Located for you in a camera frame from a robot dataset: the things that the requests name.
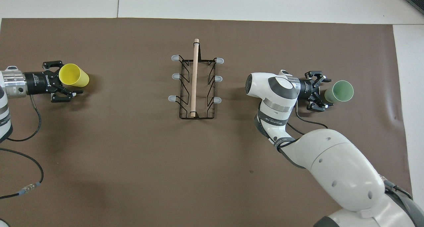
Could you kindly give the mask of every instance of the cable connector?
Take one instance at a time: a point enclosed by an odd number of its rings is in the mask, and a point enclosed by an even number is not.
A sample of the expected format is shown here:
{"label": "cable connector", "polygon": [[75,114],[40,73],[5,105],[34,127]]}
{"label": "cable connector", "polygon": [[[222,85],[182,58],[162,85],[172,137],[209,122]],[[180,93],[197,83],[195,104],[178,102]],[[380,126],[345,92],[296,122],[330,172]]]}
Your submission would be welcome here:
{"label": "cable connector", "polygon": [[21,195],[23,195],[23,194],[26,194],[26,193],[28,193],[29,191],[32,191],[33,189],[35,189],[37,186],[39,186],[41,183],[40,182],[37,182],[37,183],[34,183],[34,184],[30,184],[30,185],[27,185],[27,186],[25,186],[24,188],[22,188],[20,191],[18,191],[18,196],[21,196]]}
{"label": "cable connector", "polygon": [[395,188],[395,189],[396,189],[396,187],[397,187],[397,185],[396,185],[396,184],[394,184],[393,182],[391,182],[391,181],[387,180],[387,178],[386,178],[386,177],[383,177],[382,175],[380,175],[380,177],[381,177],[381,179],[383,180],[383,182],[384,182],[384,184],[385,184],[386,186],[388,186],[390,189],[393,189],[393,188]]}

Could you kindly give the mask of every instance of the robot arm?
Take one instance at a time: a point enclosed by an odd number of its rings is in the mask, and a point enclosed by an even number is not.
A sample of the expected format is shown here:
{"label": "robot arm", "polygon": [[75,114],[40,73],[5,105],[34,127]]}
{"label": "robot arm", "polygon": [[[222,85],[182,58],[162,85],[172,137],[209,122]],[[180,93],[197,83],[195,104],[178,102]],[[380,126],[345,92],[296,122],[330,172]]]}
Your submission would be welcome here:
{"label": "robot arm", "polygon": [[[13,131],[8,107],[8,98],[25,97],[26,95],[49,93],[52,103],[70,102],[83,91],[70,91],[62,85],[59,70],[62,61],[43,62],[42,72],[21,72],[16,66],[9,66],[0,72],[0,142],[7,139]],[[50,68],[58,67],[55,72]]]}
{"label": "robot arm", "polygon": [[348,82],[336,86],[340,84],[337,82],[321,94],[319,84],[330,81],[320,71],[310,71],[305,79],[298,79],[281,70],[278,75],[250,74],[245,87],[247,95],[262,100],[254,119],[257,129],[292,164],[309,170],[343,208],[315,226],[413,227],[419,226],[420,219],[424,225],[422,210],[411,204],[416,210],[416,215],[411,216],[406,208],[386,195],[381,176],[342,134],[318,129],[295,140],[285,131],[298,99],[309,102],[307,109],[322,112],[334,102],[347,101],[353,96],[353,88],[346,85]]}

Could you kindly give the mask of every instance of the brown mat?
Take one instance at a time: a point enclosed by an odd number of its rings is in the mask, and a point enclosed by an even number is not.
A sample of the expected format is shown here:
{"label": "brown mat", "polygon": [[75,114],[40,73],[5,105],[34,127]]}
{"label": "brown mat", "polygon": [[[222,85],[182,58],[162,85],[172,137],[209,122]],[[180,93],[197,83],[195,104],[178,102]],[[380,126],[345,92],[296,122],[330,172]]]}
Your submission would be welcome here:
{"label": "brown mat", "polygon": [[[225,59],[213,120],[181,120],[180,71],[170,57]],[[0,201],[12,226],[312,226],[340,207],[312,175],[291,165],[254,127],[252,72],[323,70],[355,88],[348,103],[312,115],[343,133],[377,171],[410,191],[391,25],[161,19],[3,19],[0,67],[41,71],[43,61],[90,76],[71,103],[35,97],[40,132],[1,146],[45,170],[32,193]],[[29,98],[10,100],[13,138],[37,126]],[[292,117],[302,131],[319,128]],[[296,138],[299,136],[289,130]],[[2,195],[36,182],[36,166],[0,154]]]}

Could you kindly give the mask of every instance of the wooden dowel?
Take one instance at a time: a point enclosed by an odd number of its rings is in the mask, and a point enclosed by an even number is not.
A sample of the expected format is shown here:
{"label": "wooden dowel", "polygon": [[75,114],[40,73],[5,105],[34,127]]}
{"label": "wooden dowel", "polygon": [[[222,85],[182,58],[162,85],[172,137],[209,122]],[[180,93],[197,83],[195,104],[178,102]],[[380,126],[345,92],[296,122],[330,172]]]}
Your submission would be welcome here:
{"label": "wooden dowel", "polygon": [[193,53],[193,76],[191,85],[191,111],[190,116],[196,116],[196,86],[197,86],[197,63],[199,57],[199,39],[194,39],[194,53]]}

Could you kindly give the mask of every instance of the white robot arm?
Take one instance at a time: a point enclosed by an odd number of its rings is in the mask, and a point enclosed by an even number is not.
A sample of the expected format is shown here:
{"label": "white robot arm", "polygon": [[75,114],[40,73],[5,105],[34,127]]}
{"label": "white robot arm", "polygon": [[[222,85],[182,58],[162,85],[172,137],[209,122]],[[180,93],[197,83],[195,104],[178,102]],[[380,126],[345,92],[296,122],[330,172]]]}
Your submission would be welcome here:
{"label": "white robot arm", "polygon": [[295,140],[285,131],[298,99],[306,99],[309,110],[322,112],[334,102],[347,101],[353,96],[353,88],[346,83],[321,95],[319,84],[331,79],[320,71],[310,71],[305,77],[298,79],[284,70],[278,75],[252,73],[245,90],[247,95],[262,99],[255,117],[257,129],[292,164],[309,170],[343,208],[314,226],[424,226],[422,210],[404,194],[386,189],[371,163],[342,134],[318,129]]}
{"label": "white robot arm", "polygon": [[[2,84],[3,79],[0,79],[0,86],[4,87]],[[9,107],[7,105],[7,95],[2,88],[0,88],[0,142],[4,141],[6,138],[12,134],[13,128],[10,121]]]}

